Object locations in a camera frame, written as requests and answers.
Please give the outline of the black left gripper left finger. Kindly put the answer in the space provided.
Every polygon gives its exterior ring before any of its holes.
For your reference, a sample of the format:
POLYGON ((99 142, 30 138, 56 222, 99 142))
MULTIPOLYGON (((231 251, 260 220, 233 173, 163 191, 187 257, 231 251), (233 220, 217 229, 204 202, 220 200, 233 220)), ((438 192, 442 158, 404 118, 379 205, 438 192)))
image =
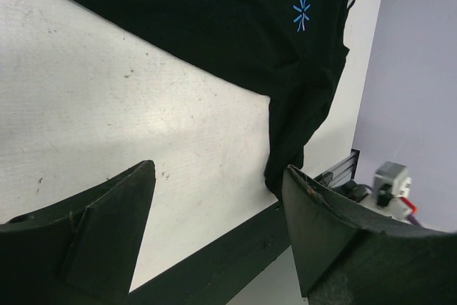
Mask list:
POLYGON ((125 304, 149 217, 155 165, 1 225, 3 304, 125 304))

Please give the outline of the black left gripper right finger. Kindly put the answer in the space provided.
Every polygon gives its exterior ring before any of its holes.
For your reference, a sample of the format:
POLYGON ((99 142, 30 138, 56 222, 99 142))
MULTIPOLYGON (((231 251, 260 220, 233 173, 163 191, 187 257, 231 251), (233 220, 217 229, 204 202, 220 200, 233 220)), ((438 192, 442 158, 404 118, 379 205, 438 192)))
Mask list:
POLYGON ((456 235, 377 214, 294 166, 283 174, 301 295, 310 304, 454 304, 456 235))

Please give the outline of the black t shirt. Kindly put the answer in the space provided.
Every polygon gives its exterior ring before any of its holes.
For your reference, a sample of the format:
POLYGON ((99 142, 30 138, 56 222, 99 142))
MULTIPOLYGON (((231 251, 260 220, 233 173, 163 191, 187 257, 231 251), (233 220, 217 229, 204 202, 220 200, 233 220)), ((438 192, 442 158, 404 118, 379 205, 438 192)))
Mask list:
POLYGON ((355 0, 73 0, 154 46, 267 96, 267 189, 303 166, 303 148, 326 120, 348 55, 355 0))

